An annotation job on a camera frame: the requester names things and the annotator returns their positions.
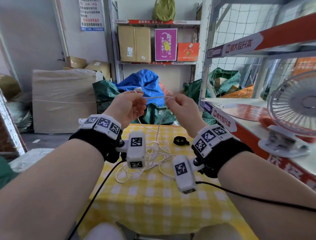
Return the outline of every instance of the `tangled white cord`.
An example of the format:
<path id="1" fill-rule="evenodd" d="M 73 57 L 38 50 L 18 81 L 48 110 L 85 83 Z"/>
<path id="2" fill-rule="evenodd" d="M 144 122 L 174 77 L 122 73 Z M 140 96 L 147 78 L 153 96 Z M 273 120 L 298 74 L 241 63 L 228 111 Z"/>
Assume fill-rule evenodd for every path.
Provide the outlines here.
<path id="1" fill-rule="evenodd" d="M 151 99 L 151 98 L 172 98 L 172 97 L 169 97 L 169 96 L 164 96 L 164 97 L 150 97 L 150 98 L 147 98 L 147 99 Z M 145 127 L 139 120 L 138 118 L 138 121 L 139 123 L 146 129 L 149 129 L 151 131 L 154 131 L 154 132 L 157 132 L 157 135 L 156 135 L 156 141 L 151 141 L 147 144 L 147 147 L 146 147 L 146 166 L 145 168 L 143 169 L 140 169 L 140 170 L 137 170 L 137 171 L 134 171 L 134 172 L 131 172 L 130 170 L 128 170 L 128 166 L 127 166 L 127 163 L 124 162 L 123 163 L 123 166 L 120 167 L 117 172 L 116 172 L 116 175 L 115 175 L 115 179 L 118 183 L 124 183 L 124 182 L 127 182 L 129 179 L 136 179 L 138 177 L 140 177 L 140 175 L 142 175 L 142 173 L 146 170 L 149 170 L 149 169 L 152 169 L 153 167 L 156 167 L 158 166 L 159 168 L 159 171 L 164 174 L 165 176 L 168 176 L 168 177 L 171 177 L 171 178 L 174 178 L 173 176 L 170 176 L 166 173 L 164 173 L 161 169 L 160 169 L 160 165 L 164 164 L 166 161 L 168 161 L 171 157 L 175 156 L 173 155 L 170 151 L 169 151 L 169 143 L 167 141 L 158 141 L 158 135 L 160 134 L 161 136 L 161 139 L 163 140 L 163 137 L 162 137 L 162 134 L 159 132 L 159 128 L 160 128 L 160 125 L 162 123 L 162 120 L 164 119 L 165 117 L 165 114 L 167 112 L 167 109 L 164 111 L 163 113 L 163 116 L 160 120 L 160 123 L 158 125 L 158 130 L 153 130 L 153 129 L 150 129 L 148 127 Z M 156 162 L 157 160 L 157 157 L 159 156 L 163 156 L 163 159 L 159 160 L 158 162 Z M 126 178 L 124 181 L 120 181 L 118 179 L 118 174 L 124 170 L 125 171 L 125 175 L 126 175 Z"/>

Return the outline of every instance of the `leg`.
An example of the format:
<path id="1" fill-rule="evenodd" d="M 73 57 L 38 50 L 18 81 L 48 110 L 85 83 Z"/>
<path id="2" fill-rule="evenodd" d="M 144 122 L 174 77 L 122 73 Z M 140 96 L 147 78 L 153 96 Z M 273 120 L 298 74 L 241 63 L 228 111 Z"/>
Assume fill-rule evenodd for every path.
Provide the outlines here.
<path id="1" fill-rule="evenodd" d="M 201 228 L 193 240 L 242 240 L 236 228 L 228 223 Z"/>
<path id="2" fill-rule="evenodd" d="M 100 223 L 88 233 L 84 240 L 126 240 L 126 238 L 117 225 Z"/>

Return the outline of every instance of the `fan guard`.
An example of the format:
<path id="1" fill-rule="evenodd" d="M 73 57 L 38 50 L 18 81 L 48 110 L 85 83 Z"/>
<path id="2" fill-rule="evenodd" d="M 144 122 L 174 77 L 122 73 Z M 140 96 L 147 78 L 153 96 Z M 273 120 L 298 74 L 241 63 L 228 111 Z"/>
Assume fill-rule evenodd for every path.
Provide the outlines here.
<path id="1" fill-rule="evenodd" d="M 316 136 L 316 71 L 283 82 L 268 101 L 275 123 L 296 135 Z"/>

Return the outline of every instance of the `orange box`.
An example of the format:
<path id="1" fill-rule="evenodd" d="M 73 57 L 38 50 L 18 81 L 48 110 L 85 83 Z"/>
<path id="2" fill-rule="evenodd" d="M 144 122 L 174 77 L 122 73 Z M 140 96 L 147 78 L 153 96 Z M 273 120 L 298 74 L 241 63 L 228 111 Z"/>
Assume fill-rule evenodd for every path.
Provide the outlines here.
<path id="1" fill-rule="evenodd" d="M 178 61 L 192 61 L 198 60 L 200 43 L 198 42 L 179 42 L 178 43 Z"/>

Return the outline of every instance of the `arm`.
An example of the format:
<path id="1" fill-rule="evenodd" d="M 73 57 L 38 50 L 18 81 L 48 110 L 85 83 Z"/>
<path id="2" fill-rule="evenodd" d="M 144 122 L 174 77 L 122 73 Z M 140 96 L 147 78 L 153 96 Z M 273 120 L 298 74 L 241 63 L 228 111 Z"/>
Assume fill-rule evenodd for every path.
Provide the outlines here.
<path id="1" fill-rule="evenodd" d="M 194 101 L 184 95 L 167 100 L 189 136 L 206 126 Z M 263 199 L 316 208 L 316 193 L 295 177 L 250 152 L 242 152 L 220 169 L 221 186 Z M 315 239 L 316 213 L 275 206 L 227 194 L 259 239 Z"/>
<path id="2" fill-rule="evenodd" d="M 142 94 L 118 95 L 105 114 L 126 128 L 144 114 Z M 64 239 L 103 169 L 92 145 L 72 139 L 0 190 L 0 239 Z"/>

